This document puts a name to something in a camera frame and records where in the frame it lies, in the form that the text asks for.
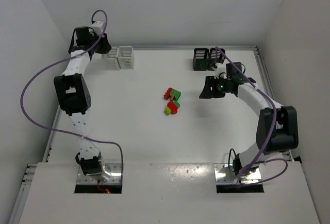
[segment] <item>white table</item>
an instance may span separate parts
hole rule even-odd
[[[95,59],[85,73],[91,137],[123,148],[122,194],[74,194],[77,138],[56,133],[49,162],[38,164],[21,224],[318,223],[297,162],[266,183],[265,193],[217,194],[212,164],[226,163],[230,148],[241,152],[254,143],[257,116],[234,95],[199,99],[205,76],[213,72],[192,70],[193,50],[134,53],[134,70],[105,71]],[[244,63],[246,74],[263,88],[253,51],[227,55]],[[181,107],[166,116],[163,95],[170,87],[181,91]],[[73,131],[64,113],[57,128]],[[119,163],[115,146],[99,147],[105,159]],[[261,166],[262,177],[283,166]]]

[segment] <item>toy block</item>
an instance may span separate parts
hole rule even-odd
[[[177,106],[172,101],[167,103],[167,107],[171,110],[172,114],[177,113]]]
[[[172,89],[170,96],[174,97],[175,100],[178,100],[181,96],[181,92],[179,92],[178,90]]]
[[[171,114],[171,109],[169,107],[165,107],[165,113],[166,115],[170,115]]]
[[[179,104],[179,102],[177,102],[177,101],[175,100],[175,101],[173,101],[173,103],[174,103],[178,108],[180,108],[180,104]]]
[[[164,99],[165,100],[168,100],[169,98],[170,98],[170,94],[171,94],[171,92],[172,92],[172,88],[169,88],[167,91],[166,91],[166,93],[164,94]]]

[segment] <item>yellow lego brick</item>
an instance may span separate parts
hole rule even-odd
[[[171,109],[168,107],[165,107],[165,113],[166,115],[170,115],[171,114]]]

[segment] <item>red wire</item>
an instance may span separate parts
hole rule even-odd
[[[97,189],[98,189],[99,191],[105,193],[104,190],[100,187],[100,182],[99,182],[99,181],[97,182]]]
[[[97,182],[97,189],[98,189],[99,191],[101,191],[102,193],[110,193],[110,191],[109,191],[108,189],[102,189],[102,188],[100,187],[100,182],[99,182],[99,181]]]

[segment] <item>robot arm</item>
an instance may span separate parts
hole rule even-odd
[[[103,23],[99,21],[94,22],[91,27],[75,28],[77,40],[74,46],[73,34],[69,48],[71,56],[77,56],[86,51],[95,43],[102,31]],[[106,54],[110,50],[107,35],[103,34],[93,50],[71,59],[62,75],[54,78],[60,108],[69,115],[76,133],[82,135],[79,138],[80,153],[76,156],[76,161],[85,175],[100,181],[108,178],[104,171],[101,152],[93,142],[84,139],[91,132],[88,119],[91,96],[84,80],[84,73],[94,53]]]
[[[234,64],[240,70],[242,69],[240,62]],[[233,161],[233,168],[237,175],[241,168],[252,162],[265,142],[271,128],[273,108],[269,101],[247,83],[231,64],[226,65],[226,75],[227,78],[223,78],[223,75],[216,70],[216,76],[207,76],[200,99],[223,98],[226,93],[233,93],[243,100],[259,117],[256,142],[246,151],[237,154]],[[255,80],[252,78],[249,78],[249,80],[255,84]],[[298,125],[295,108],[284,107],[274,100],[273,103],[276,107],[276,121],[283,126],[278,129],[274,128],[266,149],[258,161],[265,161],[279,152],[285,152],[298,146]]]

